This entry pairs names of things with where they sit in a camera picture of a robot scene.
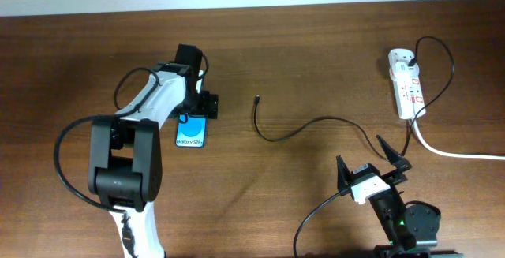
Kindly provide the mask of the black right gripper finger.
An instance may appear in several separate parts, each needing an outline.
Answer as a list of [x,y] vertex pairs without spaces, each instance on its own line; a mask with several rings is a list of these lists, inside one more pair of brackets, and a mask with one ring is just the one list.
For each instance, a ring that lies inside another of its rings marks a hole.
[[387,161],[394,166],[399,171],[407,171],[412,168],[409,160],[407,160],[403,155],[400,155],[395,149],[393,149],[384,138],[380,135],[376,136],[386,155]]
[[350,192],[351,175],[347,165],[340,155],[336,156],[336,166],[338,171],[337,190],[340,195],[347,195]]

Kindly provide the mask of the blue Galaxy smartphone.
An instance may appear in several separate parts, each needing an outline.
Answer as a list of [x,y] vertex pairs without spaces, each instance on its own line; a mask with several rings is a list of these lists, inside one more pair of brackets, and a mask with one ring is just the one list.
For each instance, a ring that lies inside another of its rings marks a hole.
[[180,148],[202,148],[206,137],[207,119],[180,115],[175,144]]

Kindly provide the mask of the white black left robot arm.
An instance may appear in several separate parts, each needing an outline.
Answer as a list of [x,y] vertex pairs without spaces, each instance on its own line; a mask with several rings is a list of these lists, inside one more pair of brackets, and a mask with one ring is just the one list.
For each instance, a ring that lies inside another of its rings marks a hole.
[[110,209],[125,257],[164,257],[154,200],[163,177],[160,131],[177,121],[175,144],[202,148],[215,95],[197,65],[159,63],[140,93],[111,120],[92,123],[88,188]]

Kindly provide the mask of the white charger plug adapter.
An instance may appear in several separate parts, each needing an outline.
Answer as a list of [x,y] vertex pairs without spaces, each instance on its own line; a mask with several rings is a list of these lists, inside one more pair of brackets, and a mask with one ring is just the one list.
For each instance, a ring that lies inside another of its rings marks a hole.
[[389,72],[393,81],[398,81],[403,78],[418,78],[419,66],[418,64],[408,66],[405,62],[397,62],[391,65]]

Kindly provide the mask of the white power strip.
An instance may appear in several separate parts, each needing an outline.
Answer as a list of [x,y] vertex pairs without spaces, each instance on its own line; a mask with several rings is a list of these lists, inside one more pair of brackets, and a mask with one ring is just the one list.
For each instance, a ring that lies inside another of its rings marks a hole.
[[[405,62],[408,66],[414,54],[407,49],[393,49],[388,54],[389,65],[394,65],[397,62]],[[425,99],[421,90],[421,82],[418,78],[403,78],[398,81],[392,81],[395,92],[396,105],[398,116],[403,120],[412,120],[416,114],[422,117],[425,112],[421,108],[425,105]]]

